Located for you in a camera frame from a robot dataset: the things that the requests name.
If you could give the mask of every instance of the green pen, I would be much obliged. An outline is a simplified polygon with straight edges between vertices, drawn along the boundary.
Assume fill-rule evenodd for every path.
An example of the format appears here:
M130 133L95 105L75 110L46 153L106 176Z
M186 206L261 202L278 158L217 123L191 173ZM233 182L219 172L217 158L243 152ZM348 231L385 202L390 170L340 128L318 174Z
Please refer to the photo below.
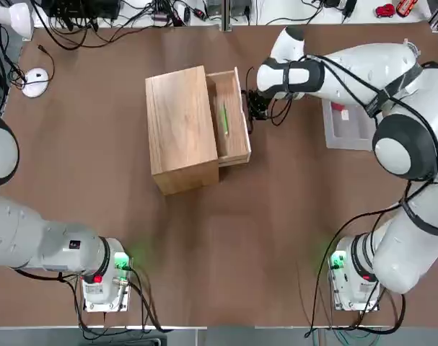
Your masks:
M222 108L222 122L224 123L224 130L225 135L228 136L228 118L227 118L227 108L225 107L225 104Z

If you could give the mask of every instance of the white lamp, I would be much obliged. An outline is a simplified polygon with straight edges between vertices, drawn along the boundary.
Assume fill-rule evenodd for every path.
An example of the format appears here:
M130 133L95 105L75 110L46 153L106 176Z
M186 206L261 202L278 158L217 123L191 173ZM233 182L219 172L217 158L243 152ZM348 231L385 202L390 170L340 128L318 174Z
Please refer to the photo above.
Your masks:
M20 36L31 40L33 23L30 9L24 2L10 7L0 6L0 24L9 25ZM25 74L22 92L27 97L40 96L48 86L47 71L43 68L33 68Z
M18 35L31 40L32 18L26 3L22 2L10 7L0 6L0 24L9 25Z

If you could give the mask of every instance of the white mouse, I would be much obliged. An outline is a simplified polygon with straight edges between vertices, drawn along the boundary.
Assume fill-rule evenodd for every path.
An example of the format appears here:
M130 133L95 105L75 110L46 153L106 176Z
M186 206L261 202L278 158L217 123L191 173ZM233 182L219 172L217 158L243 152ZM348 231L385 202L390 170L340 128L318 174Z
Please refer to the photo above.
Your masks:
M47 89L49 78L43 68L33 68L25 74L26 83L23 86L23 94L27 97L39 97Z

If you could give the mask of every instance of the white desk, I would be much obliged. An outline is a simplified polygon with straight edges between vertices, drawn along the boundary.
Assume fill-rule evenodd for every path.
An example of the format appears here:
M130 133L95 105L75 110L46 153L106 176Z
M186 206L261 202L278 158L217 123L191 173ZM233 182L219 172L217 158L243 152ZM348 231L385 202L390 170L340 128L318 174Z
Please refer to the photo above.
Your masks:
M127 0L129 4L134 7L142 8L149 0ZM197 7L203 10L204 5L202 0L185 0L190 6ZM251 11L251 25L256 24L256 9L258 10L258 24L265 25L268 22L280 18L286 17L290 19L304 19L312 16L316 9L306 4L303 4L300 0L253 0L253 4L257 2L257 6L253 6ZM392 4L396 5L398 0L389 0ZM375 16L375 9L378 6L383 6L387 3L387 0L358 0L354 13L348 18L344 24L390 24L390 23L411 23L411 22L420 22L423 20L428 20L432 13L430 12L429 4L427 0L419 0L415 5L413 11L405 18L399 17L397 14L392 18L377 18ZM177 8L179 8L179 15L183 15L183 6L180 2L175 4ZM48 25L48 18L45 15L44 11L39 8L41 13L41 17L44 19L44 22ZM127 4L121 3L121 11L120 16L117 20L113 22L113 26L121 26L127 22L126 18L130 18L133 15L137 14L140 10L134 9ZM219 25L221 20L217 17L214 20L206 20L205 22L191 15L191 26L200 26L200 25ZM342 23L342 13L337 9L323 9L317 16L314 18L310 24L340 24ZM33 20L35 23L35 27L42 27L42 23L33 12ZM232 25L248 25L248 21L244 17L238 17L236 19L230 20ZM272 22L272 25L303 25L307 21L302 22L292 22L289 20L278 20ZM98 24L100 27L110 27L110 21L108 19L98 19ZM127 27L146 27L149 25L153 25L153 21L148 15L143 16L142 18L136 20L132 25L128 25ZM162 22L157 22L156 25L162 25ZM61 27L60 25L56 25L55 20L52 20L52 25L56 27Z

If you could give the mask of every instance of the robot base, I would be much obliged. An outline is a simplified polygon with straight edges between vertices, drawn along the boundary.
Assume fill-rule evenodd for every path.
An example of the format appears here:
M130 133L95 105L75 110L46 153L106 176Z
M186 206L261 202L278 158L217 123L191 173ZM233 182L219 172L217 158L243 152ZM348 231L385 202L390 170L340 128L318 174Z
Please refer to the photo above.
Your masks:
M349 266L346 251L336 250L328 259L328 267L328 280L334 309L364 311L375 283L370 283L352 272L353 268L351 268L351 265ZM377 285L366 309L367 312L379 310L379 304L376 305L379 290L380 285Z
M84 310L86 312L127 311L129 305L131 272L122 270L130 267L131 261L123 246L113 238L106 239L110 245L110 264L102 276L101 283L88 284L82 281Z

